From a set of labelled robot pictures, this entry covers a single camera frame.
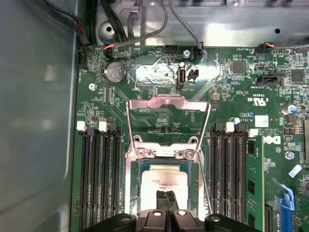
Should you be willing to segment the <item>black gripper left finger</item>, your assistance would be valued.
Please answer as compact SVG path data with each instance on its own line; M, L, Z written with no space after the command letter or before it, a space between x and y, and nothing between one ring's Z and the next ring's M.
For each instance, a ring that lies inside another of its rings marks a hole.
M141 211L137 216L120 213L101 221L84 232L166 232L170 218L170 191L156 192L156 209Z

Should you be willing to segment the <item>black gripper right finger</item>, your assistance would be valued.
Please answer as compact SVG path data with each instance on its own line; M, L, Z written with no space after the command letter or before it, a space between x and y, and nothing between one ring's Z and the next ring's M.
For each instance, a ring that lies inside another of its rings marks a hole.
M200 220L193 211L180 209L173 191L167 192L168 232L257 232L258 229L220 214Z

